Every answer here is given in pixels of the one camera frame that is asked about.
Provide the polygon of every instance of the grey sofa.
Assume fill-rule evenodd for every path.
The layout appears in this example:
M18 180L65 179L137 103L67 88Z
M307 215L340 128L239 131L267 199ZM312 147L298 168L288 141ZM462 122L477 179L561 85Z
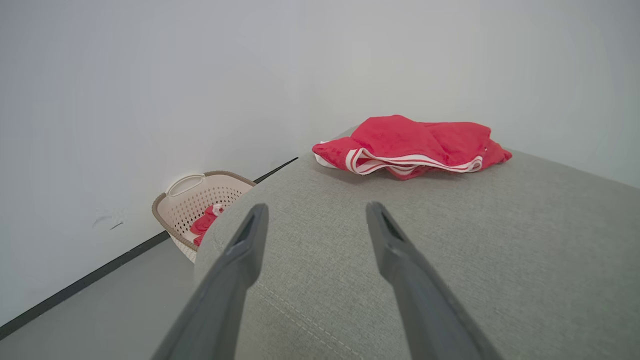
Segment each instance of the grey sofa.
M256 203L262 274L237 358L408 358L365 205L380 201L506 359L640 358L640 190L513 152L473 174L399 181L318 165L311 152L214 223L200 281Z

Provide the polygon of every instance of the red clothing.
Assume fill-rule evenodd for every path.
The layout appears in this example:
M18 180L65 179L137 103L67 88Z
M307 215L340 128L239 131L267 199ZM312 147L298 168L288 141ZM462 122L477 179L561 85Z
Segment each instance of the red clothing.
M512 157L473 122L415 122L400 115L371 117L351 136L313 147L318 162L360 175L386 168L406 180L430 170L475 172Z
M223 211L224 209L219 204L209 206L207 209L205 209L204 215L202 215L193 223L190 231L196 235L199 235L193 240L193 243L196 246L200 246L200 244L202 243L202 238L204 238L204 234L207 232L207 230L209 230L211 224L213 224L213 222L218 218L216 216L216 213L221 214Z

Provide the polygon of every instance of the laundry basket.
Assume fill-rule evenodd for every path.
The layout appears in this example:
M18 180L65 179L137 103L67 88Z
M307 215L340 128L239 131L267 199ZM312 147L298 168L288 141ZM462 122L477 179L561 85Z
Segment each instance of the laundry basket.
M196 181L196 184L183 190L177 189L188 181ZM193 223L204 215L209 206L222 204L226 208L254 186L253 181L227 171L189 175L160 194L154 201L152 211L180 251L195 263L198 246L193 243L197 235L190 231Z

